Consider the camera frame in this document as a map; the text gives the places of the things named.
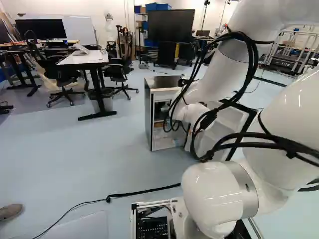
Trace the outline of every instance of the cardboard box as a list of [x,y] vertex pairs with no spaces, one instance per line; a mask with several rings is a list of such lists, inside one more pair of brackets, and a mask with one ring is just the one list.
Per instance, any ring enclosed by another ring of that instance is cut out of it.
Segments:
[[141,7],[141,13],[146,13],[146,7],[145,6]]
[[283,44],[294,47],[296,43],[294,41],[283,41]]
[[143,21],[136,21],[135,27],[138,29],[139,27],[142,27]]

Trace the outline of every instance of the standing desk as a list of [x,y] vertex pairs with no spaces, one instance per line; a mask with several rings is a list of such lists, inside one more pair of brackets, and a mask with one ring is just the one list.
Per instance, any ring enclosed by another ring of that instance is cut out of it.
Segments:
[[109,63],[108,54],[102,54],[100,50],[90,51],[89,55],[81,56],[74,55],[74,53],[75,52],[60,61],[57,66],[61,67],[61,69],[71,68],[74,70],[90,70],[94,90],[96,92],[96,99],[100,108],[100,112],[80,117],[78,118],[78,121],[116,115],[116,111],[105,110],[100,86],[101,83],[102,87],[104,87],[103,76],[101,76],[101,67]]
[[[72,48],[72,47],[68,47],[68,48],[43,48],[43,49],[39,49],[39,52],[57,53],[57,52],[66,52],[66,51],[67,52],[74,52],[75,50],[76,50],[76,48]],[[37,85],[34,81],[34,78],[36,78],[36,76],[33,76],[31,74],[29,66],[27,65],[25,57],[24,57],[25,53],[30,53],[30,50],[27,48],[22,48],[22,49],[18,49],[18,50],[12,50],[12,51],[5,52],[5,59],[9,60],[9,62],[11,63],[11,65],[13,67],[13,70],[14,70],[16,76],[18,77],[19,81],[21,82],[20,85],[7,87],[7,90],[32,88],[32,90],[27,94],[27,96],[30,97],[37,91],[37,89],[40,87],[40,85]],[[30,79],[31,84],[27,84],[25,82],[25,77],[23,77],[22,73],[19,70],[19,67],[18,67],[17,62],[16,62],[15,57],[14,57],[15,55],[19,56],[21,63],[23,64],[23,66],[26,70],[28,78]],[[84,89],[85,89],[85,91],[87,91],[88,80],[87,80],[85,70],[83,70],[83,74],[84,74],[84,78],[85,78],[85,82],[86,82]]]

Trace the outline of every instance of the laptop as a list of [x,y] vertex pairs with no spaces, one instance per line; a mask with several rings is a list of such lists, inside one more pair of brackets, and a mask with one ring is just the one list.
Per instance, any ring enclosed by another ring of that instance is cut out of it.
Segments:
[[90,50],[80,45],[79,43],[75,43],[73,46],[79,49],[79,51],[75,51],[73,53],[73,56],[83,56],[83,55],[86,56],[90,54]]
[[205,31],[202,31],[202,30],[198,30],[196,32],[196,36],[209,36],[210,34],[210,31],[209,30],[205,30]]

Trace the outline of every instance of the cable bundle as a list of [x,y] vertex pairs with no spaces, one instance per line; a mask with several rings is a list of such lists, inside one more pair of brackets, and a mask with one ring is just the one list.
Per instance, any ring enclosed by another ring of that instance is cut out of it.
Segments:
[[[223,110],[223,109],[231,106],[232,103],[235,103],[235,102],[240,100],[240,98],[244,95],[249,83],[252,81],[253,76],[256,73],[256,70],[258,67],[258,59],[259,59],[256,42],[254,40],[252,40],[250,37],[248,37],[247,35],[245,35],[243,32],[234,31],[234,32],[229,32],[229,33],[217,38],[216,40],[212,41],[211,43],[209,43],[205,47],[205,49],[202,50],[201,56],[197,58],[189,80],[184,81],[185,85],[183,86],[183,89],[181,90],[180,94],[176,97],[176,99],[171,103],[171,105],[168,109],[168,114],[166,115],[166,117],[164,119],[163,129],[165,132],[170,132],[171,130],[173,130],[173,131],[178,130],[181,122],[179,122],[179,121],[173,122],[173,118],[172,118],[178,102],[181,99],[183,99],[185,104],[187,104],[187,102],[185,101],[183,96],[187,92],[191,83],[193,83],[195,81],[194,79],[199,71],[199,68],[201,67],[201,65],[203,63],[203,60],[204,60],[205,55],[208,52],[208,50],[213,48],[216,43],[224,41],[224,40],[230,40],[230,39],[237,39],[240,41],[244,41],[246,43],[247,50],[248,50],[248,57],[249,57],[246,78],[245,78],[245,81],[244,81],[242,88],[240,90],[238,90],[232,98],[230,98],[228,103],[225,103],[225,104],[221,105],[220,107],[215,108],[213,110],[207,111],[201,117],[199,117],[198,120],[196,121],[196,123],[193,127],[192,136],[191,136],[190,153],[196,159],[199,159],[199,160],[201,160],[202,157],[201,158],[198,157],[196,152],[195,152],[194,141],[195,141],[196,136],[198,135],[198,133],[201,130],[205,130],[210,124],[213,123],[213,121],[217,118],[217,113],[220,110]],[[258,43],[259,44],[269,44],[270,42],[258,42]],[[170,129],[166,129],[166,127],[165,127],[168,118],[169,118],[169,123],[170,123]]]

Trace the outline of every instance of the desk leg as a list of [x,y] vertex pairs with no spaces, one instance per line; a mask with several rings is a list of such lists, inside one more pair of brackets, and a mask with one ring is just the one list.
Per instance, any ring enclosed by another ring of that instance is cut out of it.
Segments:
[[99,73],[99,78],[100,78],[100,81],[101,81],[101,87],[105,88],[104,78],[103,78],[103,73],[102,73],[101,67],[98,68],[98,73]]
[[96,92],[96,99],[99,104],[100,112],[88,116],[83,116],[78,118],[78,121],[83,121],[83,120],[90,120],[90,119],[95,119],[99,117],[106,117],[106,116],[113,116],[116,115],[116,111],[106,111],[104,107],[104,102],[102,99],[102,92],[101,92],[101,87],[100,87],[100,82],[99,82],[99,76],[97,74],[97,69],[90,69],[91,72],[91,78],[94,86],[94,90]]
[[88,81],[88,77],[86,76],[85,70],[82,70],[82,72],[83,72],[83,76],[84,76],[84,79],[85,79],[84,91],[88,92],[90,82]]
[[28,75],[31,81],[31,84],[33,85],[33,89],[27,94],[27,96],[30,97],[30,96],[33,96],[33,94],[41,87],[41,85],[38,86],[36,82],[34,81],[33,75],[29,69],[28,64],[26,63],[24,53],[19,53],[19,57],[20,57],[21,63],[25,67],[26,74]]
[[33,88],[33,89],[31,90],[31,92],[27,95],[27,96],[32,96],[32,95],[34,94],[34,92],[36,92],[38,86],[35,85],[35,83],[34,83],[34,84],[27,84],[27,83],[25,82],[24,77],[23,77],[22,73],[21,73],[20,70],[19,70],[18,64],[16,63],[13,54],[9,54],[9,55],[8,55],[8,59],[9,59],[11,65],[12,65],[12,67],[13,67],[13,69],[14,69],[14,72],[15,72],[16,76],[19,78],[19,80],[20,80],[20,82],[21,82],[21,85],[9,86],[9,87],[7,87],[7,90]]

